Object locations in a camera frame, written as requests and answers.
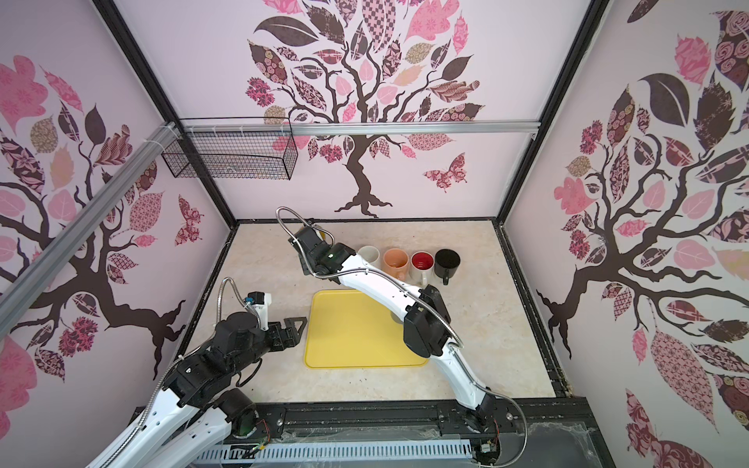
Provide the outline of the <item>cream and peach mug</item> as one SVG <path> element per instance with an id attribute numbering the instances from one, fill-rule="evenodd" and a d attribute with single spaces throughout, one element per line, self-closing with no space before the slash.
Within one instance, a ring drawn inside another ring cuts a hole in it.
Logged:
<path id="1" fill-rule="evenodd" d="M 402 249 L 389 249 L 382 257 L 383 271 L 402 282 L 408 281 L 409 263 L 409 255 Z"/>

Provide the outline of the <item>white ribbed mug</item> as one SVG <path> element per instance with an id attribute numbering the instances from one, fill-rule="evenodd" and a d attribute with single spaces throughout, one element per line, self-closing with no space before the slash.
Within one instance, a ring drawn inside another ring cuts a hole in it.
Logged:
<path id="1" fill-rule="evenodd" d="M 361 247 L 357 254 L 362 257 L 364 263 L 368 267 L 381 269 L 382 268 L 382 257 L 380 256 L 380 250 L 375 246 L 366 245 Z"/>

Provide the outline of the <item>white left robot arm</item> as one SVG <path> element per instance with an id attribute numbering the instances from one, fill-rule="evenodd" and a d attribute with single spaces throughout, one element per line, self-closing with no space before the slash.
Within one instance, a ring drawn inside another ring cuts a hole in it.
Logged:
<path id="1" fill-rule="evenodd" d="M 306 317 L 286 318 L 264 330 L 249 312 L 219 321 L 212 337 L 171 366 L 138 418 L 89 465 L 185 467 L 231 436 L 268 442 L 257 405 L 230 384 L 264 355 L 297 346 L 307 323 Z"/>

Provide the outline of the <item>small white mug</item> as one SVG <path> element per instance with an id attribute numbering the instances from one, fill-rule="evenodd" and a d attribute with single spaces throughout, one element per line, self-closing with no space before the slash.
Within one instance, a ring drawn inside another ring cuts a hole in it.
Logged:
<path id="1" fill-rule="evenodd" d="M 419 288 L 428 286 L 433 276 L 435 259 L 431 253 L 416 252 L 410 259 L 410 279 Z"/>

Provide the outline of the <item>black mug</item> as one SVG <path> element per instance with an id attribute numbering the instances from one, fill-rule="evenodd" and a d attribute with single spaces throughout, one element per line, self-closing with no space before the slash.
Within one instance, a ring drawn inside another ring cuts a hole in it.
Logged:
<path id="1" fill-rule="evenodd" d="M 434 255 L 434 274 L 442 281 L 444 286 L 448 286 L 458 267 L 460 267 L 460 263 L 461 258 L 456 251 L 440 249 Z"/>

